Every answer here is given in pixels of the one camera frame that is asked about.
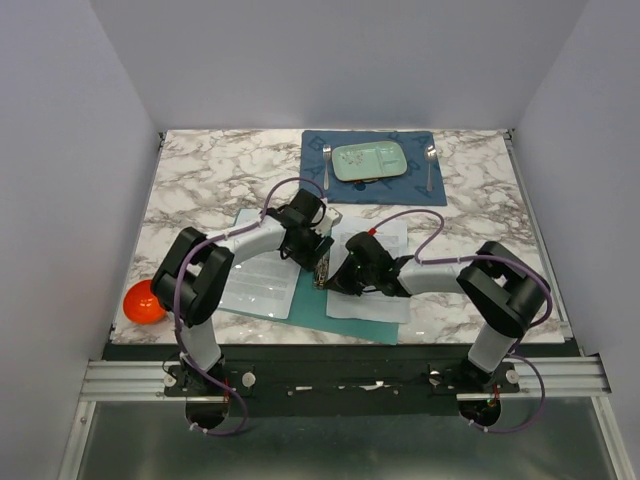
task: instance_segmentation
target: cable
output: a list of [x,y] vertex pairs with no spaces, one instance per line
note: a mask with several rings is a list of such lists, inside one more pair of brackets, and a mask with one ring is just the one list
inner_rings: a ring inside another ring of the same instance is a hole
[[416,255],[420,254],[420,252],[422,252],[424,247],[429,245],[431,243],[431,241],[434,238],[436,238],[438,235],[440,235],[440,232],[442,232],[442,230],[444,229],[444,217],[442,215],[440,215],[438,212],[434,212],[433,210],[429,210],[428,208],[412,208],[411,210],[405,210],[404,212],[400,212],[400,213],[396,213],[394,215],[391,215],[390,217],[387,217],[384,220],[382,220],[381,222],[378,222],[377,224],[375,224],[369,230],[369,234],[374,235],[376,233],[376,231],[378,230],[378,228],[380,228],[385,223],[390,222],[391,220],[393,220],[395,218],[398,218],[398,217],[401,217],[403,215],[408,215],[410,213],[428,213],[429,215],[433,215],[434,217],[437,217],[438,220],[440,220],[440,225],[438,226],[436,231],[433,232],[429,236],[429,238],[427,238],[424,242],[422,242],[422,244],[416,250]]
[[500,401],[500,389],[498,388],[498,384],[493,384],[493,398],[489,401],[489,406],[493,407]]
[[[416,249],[416,251],[414,253],[414,259],[415,259],[416,263],[418,263],[420,265],[443,265],[443,264],[447,264],[447,263],[461,263],[461,262],[470,262],[470,261],[474,261],[474,260],[486,260],[486,261],[490,261],[490,262],[504,263],[505,265],[508,265],[508,266],[510,266],[512,268],[515,268],[516,270],[520,270],[521,272],[523,272],[523,273],[527,274],[528,276],[530,276],[533,279],[533,281],[536,282],[538,287],[540,287],[542,292],[544,293],[545,301],[546,301],[546,304],[547,304],[547,309],[546,309],[545,313],[542,315],[542,317],[540,317],[535,322],[531,323],[529,328],[537,327],[538,325],[540,325],[543,322],[545,322],[551,316],[551,312],[553,311],[553,299],[551,297],[551,291],[549,290],[549,287],[544,282],[544,280],[542,280],[542,277],[540,277],[540,275],[538,275],[537,272],[533,271],[532,269],[526,267],[525,265],[523,265],[523,264],[521,264],[519,262],[515,262],[515,261],[513,261],[511,259],[504,258],[504,257],[496,257],[496,256],[493,256],[493,255],[468,255],[468,256],[465,256],[465,257],[449,257],[449,258],[436,258],[436,259],[431,259],[431,260],[421,260],[420,259],[420,253],[422,253],[422,250],[424,250],[425,247],[427,245],[429,245],[433,241],[434,238],[436,238],[438,235],[440,235],[440,233],[444,229],[444,224],[445,224],[444,217],[442,215],[440,215],[438,212],[435,212],[433,210],[429,210],[427,208],[414,208],[414,209],[411,209],[411,210],[405,210],[403,212],[391,215],[391,216],[385,218],[384,220],[378,222],[376,225],[374,225],[369,230],[369,233],[371,235],[374,235],[377,232],[377,229],[379,227],[381,227],[382,225],[384,225],[385,223],[387,223],[387,222],[389,222],[389,221],[391,221],[391,220],[393,220],[395,218],[398,218],[398,217],[400,217],[402,215],[408,215],[410,213],[428,213],[429,215],[433,215],[433,216],[437,217],[438,220],[440,220],[440,225],[438,226],[436,231],[433,232]],[[515,350],[515,347],[517,347],[520,344],[520,341],[521,341],[521,339],[516,341],[516,343],[514,343],[514,345],[511,348],[511,351]]]
[[540,371],[538,370],[538,368],[533,364],[533,362],[526,359],[525,357],[521,357],[520,355],[508,354],[507,356],[509,358],[514,358],[516,360],[520,360],[521,362],[526,363],[527,365],[529,365],[529,367],[531,367],[531,370],[533,370],[533,373],[536,374],[536,377],[538,377],[538,382],[540,382],[540,403],[538,404],[538,408],[533,413],[533,415],[531,415],[531,417],[529,417],[527,421],[521,423],[517,427],[492,429],[492,428],[483,427],[482,425],[478,425],[474,421],[471,421],[469,423],[469,425],[472,425],[476,427],[478,430],[481,430],[485,433],[495,433],[495,434],[502,435],[506,433],[516,433],[521,430],[524,430],[525,428],[530,427],[534,422],[538,420],[538,418],[540,417],[540,414],[542,413],[542,410],[544,409],[544,404],[547,398],[547,392],[544,386],[544,381],[542,380],[542,375],[540,374]]
[[185,277],[185,274],[187,272],[187,267],[191,263],[191,260],[198,254],[198,252],[200,252],[202,249],[208,247],[212,243],[219,242],[220,240],[223,240],[223,239],[226,239],[226,238],[229,238],[229,237],[234,237],[234,236],[239,235],[241,233],[249,232],[249,231],[253,230],[254,228],[260,226],[260,224],[264,220],[264,217],[267,215],[267,209],[269,208],[269,203],[271,202],[271,197],[273,197],[273,194],[275,193],[275,191],[278,188],[280,188],[282,185],[284,185],[285,183],[294,182],[296,180],[301,181],[301,182],[302,181],[309,182],[310,184],[312,184],[313,186],[315,186],[318,189],[318,191],[320,192],[321,198],[324,198],[324,190],[322,189],[322,187],[320,187],[320,185],[318,185],[313,180],[309,180],[307,178],[302,178],[302,177],[291,177],[291,178],[287,178],[286,180],[282,180],[282,181],[276,183],[273,186],[273,188],[271,188],[269,193],[267,194],[267,197],[266,197],[266,199],[264,201],[264,206],[262,207],[262,211],[260,212],[260,219],[257,222],[254,222],[254,223],[252,223],[250,225],[246,225],[244,227],[237,228],[236,230],[231,230],[231,231],[225,232],[223,234],[216,235],[215,237],[206,239],[204,242],[199,243],[198,245],[193,247],[193,249],[191,249],[191,251],[185,256],[184,260],[182,261],[182,265],[180,265],[180,270],[178,271],[178,276],[176,277],[176,288],[175,288],[175,291],[174,291],[174,294],[173,294],[173,318],[174,318],[174,325],[175,325],[176,342],[178,343],[178,348],[182,352],[181,357],[186,362],[188,362],[189,365],[191,365],[191,367],[196,372],[198,372],[200,375],[202,375],[202,377],[204,377],[205,380],[207,380],[208,382],[210,382],[213,385],[217,386],[218,388],[221,388],[222,390],[229,392],[229,394],[231,396],[233,396],[236,400],[238,400],[238,403],[240,404],[240,407],[242,408],[242,421],[240,422],[240,424],[238,424],[236,427],[234,427],[234,428],[232,428],[230,430],[222,430],[222,431],[220,431],[220,430],[207,430],[206,428],[202,428],[202,427],[200,427],[199,425],[197,425],[195,423],[191,424],[190,429],[195,429],[195,430],[200,431],[200,432],[202,432],[202,433],[204,433],[206,435],[211,435],[211,436],[216,436],[216,437],[234,435],[234,434],[240,432],[240,430],[242,430],[242,428],[244,427],[245,423],[247,423],[247,420],[249,419],[249,409],[247,408],[247,404],[245,403],[244,399],[240,396],[240,394],[238,392],[236,392],[230,386],[225,385],[223,382],[220,382],[219,380],[213,378],[206,371],[204,371],[202,368],[200,368],[198,363],[195,361],[195,359],[188,352],[188,350],[187,350],[187,348],[186,348],[186,346],[184,344],[184,341],[182,340],[182,327],[184,325],[184,322],[180,318],[180,291],[182,289],[182,282],[184,281],[184,277]]
[[171,375],[171,376],[173,377],[173,375],[169,372],[169,370],[168,370],[168,369],[166,369],[166,368],[164,368],[164,366],[165,366],[165,365],[166,365],[166,363],[167,363],[169,360],[171,360],[172,358],[174,358],[174,357],[175,357],[175,358],[177,359],[179,355],[180,355],[180,352],[173,352],[173,353],[171,353],[167,358],[165,358],[165,359],[162,361],[162,366],[161,366],[161,368],[162,368],[162,371],[163,371],[164,373],[166,373],[167,375]]
[[[530,269],[529,267],[527,267],[527,266],[525,266],[525,265],[523,265],[523,264],[521,264],[519,262],[513,261],[513,260],[511,260],[509,258],[497,257],[497,256],[493,256],[493,255],[467,255],[467,256],[464,256],[464,257],[449,257],[449,258],[435,258],[435,259],[431,259],[431,260],[421,260],[420,259],[420,253],[422,253],[422,250],[424,250],[425,247],[427,245],[429,245],[429,243],[431,243],[433,241],[433,239],[436,238],[440,234],[440,232],[442,232],[442,230],[444,229],[444,223],[445,223],[444,217],[442,215],[440,215],[438,212],[434,212],[433,210],[428,210],[428,209],[423,209],[423,208],[406,210],[404,212],[400,212],[400,213],[397,213],[395,215],[391,215],[390,217],[385,218],[381,222],[378,222],[374,227],[372,227],[369,230],[369,234],[375,235],[377,229],[380,226],[384,225],[385,223],[389,222],[390,220],[393,220],[393,219],[395,219],[397,217],[400,217],[402,215],[407,215],[409,213],[428,213],[430,215],[433,215],[433,216],[437,217],[440,220],[440,225],[438,226],[436,231],[433,232],[416,249],[416,251],[414,253],[414,260],[416,261],[416,263],[418,263],[419,265],[444,265],[444,264],[448,264],[448,263],[472,262],[472,261],[475,261],[475,260],[485,260],[485,261],[488,261],[488,262],[503,263],[503,264],[508,265],[511,268],[514,268],[516,270],[519,270],[519,271],[525,273],[526,275],[528,275],[529,277],[531,277],[533,279],[533,281],[536,282],[538,287],[540,287],[540,289],[542,290],[542,292],[544,294],[547,308],[546,308],[544,314],[542,315],[542,317],[540,317],[535,322],[532,322],[531,325],[529,326],[529,328],[533,328],[533,327],[536,327],[536,326],[542,324],[543,322],[545,322],[551,316],[551,313],[553,311],[553,299],[551,297],[551,290],[549,289],[549,286],[545,283],[545,281],[542,279],[542,277],[537,272],[535,272],[534,270]],[[490,429],[488,429],[486,427],[483,427],[483,426],[478,425],[478,424],[476,424],[474,422],[471,422],[471,425],[473,425],[474,427],[478,428],[479,430],[482,430],[482,431],[487,432],[487,433],[497,433],[497,434],[519,432],[520,430],[524,430],[525,428],[530,426],[533,422],[535,422],[537,420],[537,418],[540,416],[540,414],[542,413],[542,409],[544,407],[545,398],[546,398],[546,391],[545,391],[545,387],[544,387],[544,381],[542,380],[542,375],[540,375],[540,372],[538,371],[538,369],[536,368],[536,366],[533,363],[531,363],[525,357],[521,357],[521,356],[515,355],[513,353],[513,352],[515,352],[515,349],[520,345],[521,342],[522,342],[522,338],[519,338],[514,342],[514,344],[509,349],[509,353],[507,354],[507,357],[515,358],[517,360],[521,360],[521,361],[525,362],[534,371],[534,373],[536,374],[536,377],[538,377],[538,381],[540,382],[540,391],[541,391],[540,404],[538,405],[538,409],[531,416],[531,418],[529,418],[529,420],[524,422],[522,425],[519,425],[519,426],[513,427],[513,428],[490,430]],[[495,395],[494,403],[497,403],[497,401],[500,398],[500,392],[498,391],[498,389],[497,389],[497,387],[495,385],[494,385],[494,387],[495,387],[494,388],[494,395]]]
[[415,261],[420,265],[445,265],[448,263],[473,262],[475,260],[485,260],[488,262],[504,263],[505,265],[508,265],[511,268],[515,268],[516,270],[520,270],[522,273],[531,277],[531,279],[534,282],[536,282],[536,284],[538,285],[538,287],[540,287],[540,289],[542,290],[542,293],[544,294],[544,298],[547,303],[547,309],[545,310],[542,317],[540,317],[538,320],[536,320],[535,322],[532,322],[531,325],[529,325],[529,328],[537,327],[541,323],[545,322],[551,316],[551,312],[553,311],[553,299],[551,298],[551,291],[549,290],[549,287],[544,282],[544,280],[542,280],[542,277],[540,277],[540,275],[538,275],[537,272],[533,271],[532,269],[530,269],[526,265],[523,265],[520,262],[516,262],[514,260],[511,260],[510,258],[496,257],[493,255],[467,255],[464,257],[434,258],[431,260],[421,260],[420,258],[418,258],[417,251],[416,251],[416,254],[414,255],[414,258],[415,258]]
[[322,216],[320,217],[320,220],[318,220],[317,222],[312,222],[309,226],[310,227],[317,227],[318,225],[320,225],[322,223],[322,220],[324,220],[325,215],[327,214],[327,204],[322,202],[322,204],[320,205],[320,207],[322,208]]

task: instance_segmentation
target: orange ball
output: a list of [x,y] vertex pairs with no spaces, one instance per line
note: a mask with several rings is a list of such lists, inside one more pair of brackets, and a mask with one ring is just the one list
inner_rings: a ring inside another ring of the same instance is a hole
[[156,323],[167,313],[151,293],[151,280],[142,280],[124,296],[122,309],[129,320],[142,325]]

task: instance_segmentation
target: silverware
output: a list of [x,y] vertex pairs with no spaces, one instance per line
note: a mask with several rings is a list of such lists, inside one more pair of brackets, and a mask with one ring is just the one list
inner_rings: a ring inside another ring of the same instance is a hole
[[331,145],[322,147],[322,158],[324,158],[324,189],[329,190],[329,162],[331,161]]
[[433,180],[431,180],[431,166],[435,165],[438,161],[438,156],[436,155],[436,147],[434,147],[433,145],[427,146],[427,148],[424,149],[424,159],[429,165],[429,170],[427,170],[427,192],[432,192]]

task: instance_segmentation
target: gray wall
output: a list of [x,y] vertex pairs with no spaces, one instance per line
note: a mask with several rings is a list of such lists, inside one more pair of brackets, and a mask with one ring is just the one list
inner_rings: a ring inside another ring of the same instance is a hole
[[157,134],[86,0],[4,0],[0,65],[0,477],[53,479]]
[[516,148],[577,338],[640,471],[640,2],[591,0]]
[[151,117],[513,127],[585,0],[92,0]]

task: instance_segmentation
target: marble table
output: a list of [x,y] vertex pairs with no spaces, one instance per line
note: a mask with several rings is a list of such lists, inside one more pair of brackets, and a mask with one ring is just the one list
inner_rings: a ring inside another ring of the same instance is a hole
[[[135,255],[124,290],[150,278],[178,232],[188,226],[210,232],[228,227],[241,208],[258,208],[276,182],[297,176],[302,130],[169,131],[160,157]],[[471,254],[485,241],[502,242],[542,272],[532,232],[504,139],[496,131],[434,131],[448,206],[443,233],[425,256]],[[297,185],[278,190],[275,204],[286,201]],[[406,206],[335,204],[344,214],[385,218]],[[433,231],[433,220],[403,217],[410,251]],[[114,319],[111,339],[118,344],[175,343],[172,321],[131,323],[122,312]],[[466,297],[432,293],[411,299],[411,321],[401,325],[399,343],[470,343],[484,320]],[[248,316],[217,311],[220,343],[349,344],[364,340]],[[554,314],[533,329],[525,342],[563,342],[561,319]]]

